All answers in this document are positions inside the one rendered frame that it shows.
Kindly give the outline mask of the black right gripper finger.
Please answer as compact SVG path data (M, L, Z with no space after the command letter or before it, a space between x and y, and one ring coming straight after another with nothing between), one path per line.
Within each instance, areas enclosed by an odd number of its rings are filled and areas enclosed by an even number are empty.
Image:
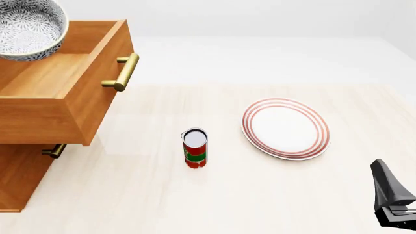
M376 159L370 168L375 189L375 211L382 207L407 206L416 202L416 196L403 187L384 161Z

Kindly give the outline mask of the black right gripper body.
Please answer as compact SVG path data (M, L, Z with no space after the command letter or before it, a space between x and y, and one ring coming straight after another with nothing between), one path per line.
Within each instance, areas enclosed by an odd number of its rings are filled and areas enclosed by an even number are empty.
M374 212L381 227L416 231L416 210L406 206L381 207Z

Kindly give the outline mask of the open wooden drawer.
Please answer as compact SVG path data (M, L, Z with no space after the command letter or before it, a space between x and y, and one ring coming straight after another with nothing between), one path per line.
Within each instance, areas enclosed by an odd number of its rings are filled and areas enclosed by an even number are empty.
M71 21L62 47L34 62L0 58L0 144L82 144L95 136L115 80L135 53L126 20Z

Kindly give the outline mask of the wooden cabinet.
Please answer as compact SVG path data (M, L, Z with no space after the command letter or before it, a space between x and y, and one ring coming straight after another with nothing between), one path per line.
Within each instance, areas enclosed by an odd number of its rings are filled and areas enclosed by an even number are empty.
M21 212L54 161L56 144L0 144L0 212Z

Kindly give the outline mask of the patterned black and white bowl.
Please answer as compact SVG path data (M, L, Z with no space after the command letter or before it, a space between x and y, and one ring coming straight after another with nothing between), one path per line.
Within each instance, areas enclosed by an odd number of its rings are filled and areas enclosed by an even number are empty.
M68 29L68 15L56 0L0 0L0 58L47 58L61 48Z

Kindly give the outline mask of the white plate with red rings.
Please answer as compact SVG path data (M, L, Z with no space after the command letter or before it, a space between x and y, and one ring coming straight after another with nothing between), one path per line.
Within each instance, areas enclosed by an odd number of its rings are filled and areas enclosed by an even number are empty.
M330 146L330 128L315 109L295 99L270 97L248 105L241 129L257 149L280 159L303 161Z

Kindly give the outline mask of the red and green tin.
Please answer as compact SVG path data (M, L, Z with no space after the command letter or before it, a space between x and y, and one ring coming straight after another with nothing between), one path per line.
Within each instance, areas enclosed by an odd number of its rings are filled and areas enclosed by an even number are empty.
M181 134L185 163L193 169L207 164L207 133L200 128L190 128Z

